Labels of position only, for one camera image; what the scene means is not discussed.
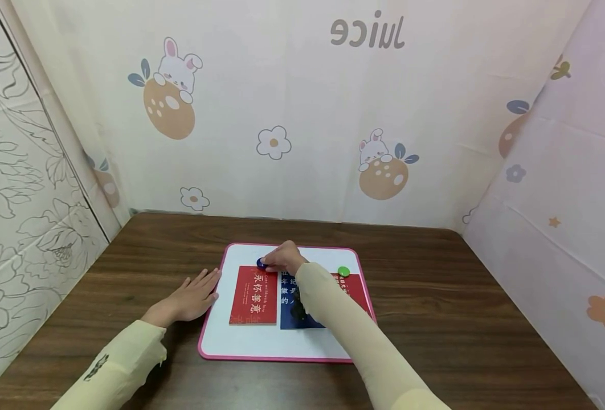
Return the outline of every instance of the purple flower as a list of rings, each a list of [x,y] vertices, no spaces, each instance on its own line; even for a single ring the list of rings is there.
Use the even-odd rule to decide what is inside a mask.
[[[507,180],[514,183],[521,182],[521,180],[526,176],[526,170],[523,169],[519,164],[515,164],[506,169],[505,173],[507,174]]]

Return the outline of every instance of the cartoon bunny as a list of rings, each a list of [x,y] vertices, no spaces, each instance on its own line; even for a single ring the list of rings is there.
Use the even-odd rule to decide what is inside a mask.
[[[167,37],[163,43],[164,56],[159,64],[159,70],[154,74],[154,81],[163,86],[166,81],[180,89],[180,98],[187,104],[193,103],[194,73],[202,68],[202,60],[195,54],[187,54],[183,59],[177,55],[177,43]]]
[[[386,149],[385,143],[382,141],[383,130],[376,128],[371,133],[371,140],[359,143],[359,172],[362,173],[369,168],[369,164],[375,159],[379,159],[384,163],[394,159],[389,155],[389,150]]]

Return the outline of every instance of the red book cover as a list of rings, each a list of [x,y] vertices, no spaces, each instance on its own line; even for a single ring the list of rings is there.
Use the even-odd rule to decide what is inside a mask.
[[[366,302],[366,295],[364,294],[362,280],[360,279],[359,275],[348,275],[343,277],[337,273],[332,273],[332,276],[334,276],[334,280],[337,281],[337,284],[341,287],[341,289],[343,289],[345,293],[353,298],[353,301],[357,302],[357,304],[361,306],[369,316],[371,316],[368,303]]]
[[[278,296],[277,273],[239,266],[230,324],[276,324]]]

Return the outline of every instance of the green magnet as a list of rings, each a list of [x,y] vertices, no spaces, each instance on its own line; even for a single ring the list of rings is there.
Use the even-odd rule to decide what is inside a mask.
[[[346,277],[346,276],[350,275],[350,269],[345,266],[340,266],[340,268],[337,269],[337,273],[340,276]]]

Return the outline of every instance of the beige sleeve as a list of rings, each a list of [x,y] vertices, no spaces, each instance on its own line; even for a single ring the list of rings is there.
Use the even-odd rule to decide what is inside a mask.
[[[296,281],[307,313],[327,327],[353,359],[375,410],[448,409],[327,270],[303,264]]]
[[[86,372],[52,410],[112,410],[141,387],[152,368],[166,359],[161,339],[166,333],[137,320],[101,350]]]

